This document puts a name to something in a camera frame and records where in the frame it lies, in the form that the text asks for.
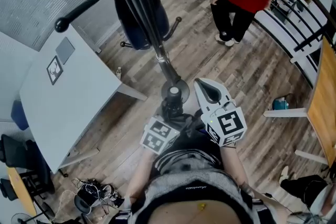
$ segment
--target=fan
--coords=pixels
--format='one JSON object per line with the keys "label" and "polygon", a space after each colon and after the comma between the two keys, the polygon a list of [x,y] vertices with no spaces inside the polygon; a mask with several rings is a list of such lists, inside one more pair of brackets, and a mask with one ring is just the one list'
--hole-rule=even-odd
{"label": "fan", "polygon": [[[26,220],[28,220],[28,219],[30,219],[30,218],[32,218],[31,216],[29,216],[29,215],[27,215],[27,214],[23,214],[23,213],[17,213],[17,214],[15,214],[15,215],[13,215],[12,216],[12,219],[11,219],[11,223],[10,224],[22,224],[22,223],[24,223],[24,221],[26,221]],[[33,224],[33,223],[35,223],[36,224],[36,222],[35,222],[35,220],[34,219],[32,219],[32,220],[30,220],[29,221],[29,224]]]}

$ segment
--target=metal railing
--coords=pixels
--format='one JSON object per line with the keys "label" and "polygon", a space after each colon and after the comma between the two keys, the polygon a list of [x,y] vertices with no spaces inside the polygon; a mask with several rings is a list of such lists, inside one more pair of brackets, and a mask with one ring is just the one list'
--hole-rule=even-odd
{"label": "metal railing", "polygon": [[[336,45],[332,42],[332,37],[330,37],[326,32],[327,25],[331,25],[333,29],[335,29],[336,31],[335,20],[331,17],[328,10],[323,6],[323,4],[319,0],[310,0],[310,1],[313,1],[316,4],[316,6],[321,10],[323,15],[326,17],[327,19],[326,24],[322,25],[322,23],[311,12],[309,6],[305,5],[305,3],[302,0],[293,0],[290,3],[286,2],[285,0],[273,0],[271,4],[271,11],[264,10],[264,12],[268,14],[277,23],[277,25],[280,28],[282,28],[282,30],[284,30],[284,32],[293,40],[293,42],[296,44],[296,47],[294,47],[294,51],[299,50],[304,51],[305,46],[312,47],[312,43],[314,40],[320,42],[322,36],[325,36],[336,52]],[[287,11],[283,10],[280,7],[279,3],[283,4],[287,8]],[[278,13],[282,21],[279,20],[279,17],[274,15],[275,12]],[[290,17],[288,16],[290,13],[295,14],[299,18],[299,21],[303,23],[303,25],[308,30],[305,31],[306,34],[302,32],[302,28],[300,29],[297,23],[294,23],[290,19]],[[312,27],[312,22],[314,22],[317,27]],[[291,26],[291,28],[298,33],[300,37],[299,40],[295,37],[297,36],[296,33],[291,32],[287,26]],[[319,58],[318,57],[309,58],[308,56],[307,58],[309,62],[312,64],[313,68],[317,71]]]}

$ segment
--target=table leg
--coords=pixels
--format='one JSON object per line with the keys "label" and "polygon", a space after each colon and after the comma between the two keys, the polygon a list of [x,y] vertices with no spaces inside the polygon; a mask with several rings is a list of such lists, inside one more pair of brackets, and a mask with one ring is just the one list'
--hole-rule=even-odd
{"label": "table leg", "polygon": [[304,151],[299,151],[299,150],[295,150],[295,154],[298,155],[298,156],[301,156],[303,158],[311,159],[312,161],[328,165],[328,161],[324,157],[316,156],[314,154],[310,154],[310,153],[307,153],[307,152],[304,152]]}
{"label": "table leg", "polygon": [[73,156],[73,157],[67,157],[64,160],[64,162],[61,164],[61,166],[59,167],[59,169],[61,169],[63,167],[66,167],[66,166],[69,166],[71,164],[80,162],[80,161],[82,161],[84,159],[87,159],[87,158],[90,158],[92,156],[95,156],[98,153],[99,153],[99,150],[97,148],[95,148],[95,149],[90,150],[88,152],[84,152],[83,154],[78,154],[78,155]]}
{"label": "table leg", "polygon": [[142,101],[145,101],[147,99],[147,96],[145,96],[141,92],[138,92],[136,89],[133,89],[132,87],[127,86],[124,83],[118,87],[117,91],[123,94],[129,95],[131,97],[137,98]]}
{"label": "table leg", "polygon": [[277,118],[299,118],[307,116],[307,109],[282,109],[282,110],[267,110],[264,112],[265,117]]}

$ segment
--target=white table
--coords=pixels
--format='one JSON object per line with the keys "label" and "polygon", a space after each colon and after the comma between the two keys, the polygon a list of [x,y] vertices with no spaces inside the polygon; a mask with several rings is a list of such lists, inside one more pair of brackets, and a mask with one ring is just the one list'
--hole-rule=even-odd
{"label": "white table", "polygon": [[[63,73],[51,85],[47,66],[65,37],[75,51],[64,65],[61,63]],[[33,137],[53,173],[99,152],[95,149],[66,159],[117,91],[146,100],[146,96],[123,84],[73,27],[50,35],[28,71],[20,97]]]}

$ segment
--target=black pants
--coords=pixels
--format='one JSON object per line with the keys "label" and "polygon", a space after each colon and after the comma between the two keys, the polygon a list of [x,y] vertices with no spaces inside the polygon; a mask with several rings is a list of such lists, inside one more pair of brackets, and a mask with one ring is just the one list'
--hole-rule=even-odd
{"label": "black pants", "polygon": [[318,175],[312,175],[296,180],[285,179],[280,186],[289,194],[300,198],[310,208],[316,197],[327,186],[327,182]]}
{"label": "black pants", "polygon": [[[218,0],[216,5],[211,5],[211,11],[223,41],[234,38],[240,42],[255,16],[255,13],[248,12],[229,0]],[[229,13],[236,13],[232,25]]]}

